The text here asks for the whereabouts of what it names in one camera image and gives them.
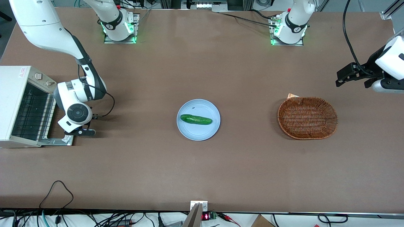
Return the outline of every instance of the white floor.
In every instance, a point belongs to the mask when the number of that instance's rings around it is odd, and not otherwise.
[[[147,217],[149,217],[153,223],[154,227],[158,227],[157,213],[147,213]],[[257,217],[257,214],[227,214],[234,221],[238,222],[241,227],[250,227],[254,220]],[[107,214],[97,214],[94,215],[97,221],[101,221],[103,219],[108,218],[110,215]],[[263,215],[267,220],[269,220],[274,226],[274,220],[272,215],[264,214]],[[56,216],[45,216],[50,227],[55,227],[55,217]],[[67,222],[68,227],[94,227],[95,223],[88,216],[83,214],[75,214],[75,215],[64,215],[65,220]],[[135,214],[132,217],[132,221],[138,221],[142,217],[141,213]],[[173,224],[179,221],[185,221],[186,215],[179,212],[170,212],[170,213],[161,213],[161,218],[165,225]],[[343,217],[329,217],[330,221],[341,221],[345,218]],[[318,225],[320,227],[329,227],[328,224],[321,223],[317,216],[303,216],[303,215],[283,215],[277,214],[276,220],[279,227],[314,227]],[[1,227],[12,227],[13,218],[7,218],[0,220]],[[23,225],[23,219],[20,221],[19,226]],[[233,223],[229,223],[223,221],[222,219],[215,219],[210,221],[203,221],[201,227],[212,227],[215,225],[219,225],[218,227],[237,227],[237,225]],[[26,227],[37,227],[36,216],[31,217],[26,225]],[[39,216],[39,226],[46,227],[42,217]],[[59,227],[66,227],[64,222],[62,221]],[[153,227],[153,224],[147,218],[141,219],[137,224],[133,225],[134,227]],[[353,218],[350,217],[348,221],[344,224],[332,224],[332,227],[403,227],[404,220],[398,219],[377,219],[377,218]]]

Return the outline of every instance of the plug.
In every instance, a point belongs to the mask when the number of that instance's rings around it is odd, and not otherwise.
[[[163,220],[161,220],[160,213],[158,213],[158,227],[165,227]]]
[[[57,224],[59,224],[60,223],[60,216],[58,215],[56,218],[55,218],[55,224],[57,225]]]

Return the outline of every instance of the metal frame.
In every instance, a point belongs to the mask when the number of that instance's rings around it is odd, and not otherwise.
[[[322,12],[329,2],[330,0],[324,0],[323,3],[320,4],[320,0],[314,0],[314,5],[316,6],[316,12]]]
[[[380,12],[380,16],[383,20],[391,19],[391,16],[397,12],[404,5],[404,0],[394,1],[386,10]]]

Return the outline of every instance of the sticker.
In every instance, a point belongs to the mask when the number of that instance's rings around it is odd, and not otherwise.
[[[24,78],[25,74],[27,73],[27,67],[21,67],[20,74],[22,78]]]
[[[65,137],[62,139],[63,142],[67,143],[71,139],[71,135],[65,135]]]

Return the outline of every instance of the metal mounting plate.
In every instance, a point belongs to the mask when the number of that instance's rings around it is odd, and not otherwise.
[[[191,206],[190,206],[189,210],[192,210],[192,208],[194,207],[194,205],[195,205],[196,203],[202,203],[202,205],[203,205],[203,212],[208,211],[208,201],[199,201],[199,200],[193,200],[193,201],[191,201]]]

